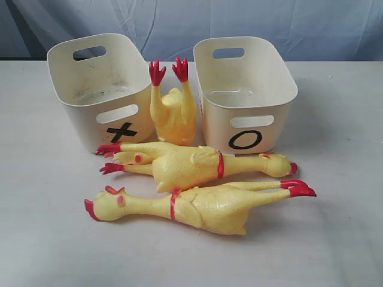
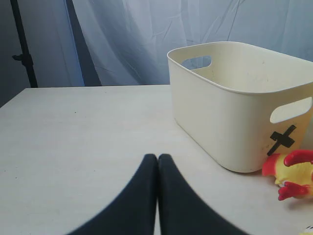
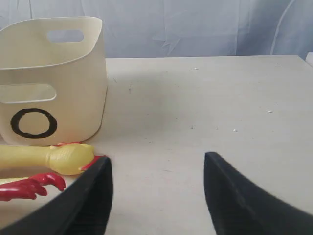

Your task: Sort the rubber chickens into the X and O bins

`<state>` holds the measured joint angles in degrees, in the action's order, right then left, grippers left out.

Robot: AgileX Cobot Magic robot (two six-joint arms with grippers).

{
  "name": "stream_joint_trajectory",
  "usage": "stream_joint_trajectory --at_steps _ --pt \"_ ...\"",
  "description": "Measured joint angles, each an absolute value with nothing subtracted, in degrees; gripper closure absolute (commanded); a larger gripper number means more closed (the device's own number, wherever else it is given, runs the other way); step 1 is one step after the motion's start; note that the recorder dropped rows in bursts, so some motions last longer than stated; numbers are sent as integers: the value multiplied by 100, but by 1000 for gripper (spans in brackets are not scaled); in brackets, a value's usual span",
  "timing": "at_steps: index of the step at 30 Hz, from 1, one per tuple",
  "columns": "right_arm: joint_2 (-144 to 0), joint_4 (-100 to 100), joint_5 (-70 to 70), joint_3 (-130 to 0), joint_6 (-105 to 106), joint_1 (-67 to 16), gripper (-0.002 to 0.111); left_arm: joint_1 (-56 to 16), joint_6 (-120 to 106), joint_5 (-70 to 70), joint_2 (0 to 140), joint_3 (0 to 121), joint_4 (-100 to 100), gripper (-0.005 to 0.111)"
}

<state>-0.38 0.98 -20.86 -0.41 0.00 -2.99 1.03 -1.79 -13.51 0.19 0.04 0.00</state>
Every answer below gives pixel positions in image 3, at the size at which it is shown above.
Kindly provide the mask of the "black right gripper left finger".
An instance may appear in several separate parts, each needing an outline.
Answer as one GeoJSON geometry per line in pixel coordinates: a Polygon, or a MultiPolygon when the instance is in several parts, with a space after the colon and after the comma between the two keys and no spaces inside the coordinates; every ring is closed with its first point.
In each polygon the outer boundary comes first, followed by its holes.
{"type": "Polygon", "coordinates": [[[2,235],[103,235],[113,200],[112,163],[101,156],[64,192],[2,235]]]}

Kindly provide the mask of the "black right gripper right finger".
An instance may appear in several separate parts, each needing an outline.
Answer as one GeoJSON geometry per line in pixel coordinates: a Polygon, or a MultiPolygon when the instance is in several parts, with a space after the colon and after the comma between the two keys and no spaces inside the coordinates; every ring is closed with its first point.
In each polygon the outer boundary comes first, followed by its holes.
{"type": "Polygon", "coordinates": [[[257,186],[222,156],[204,156],[204,194],[218,235],[311,235],[313,216],[257,186]]]}

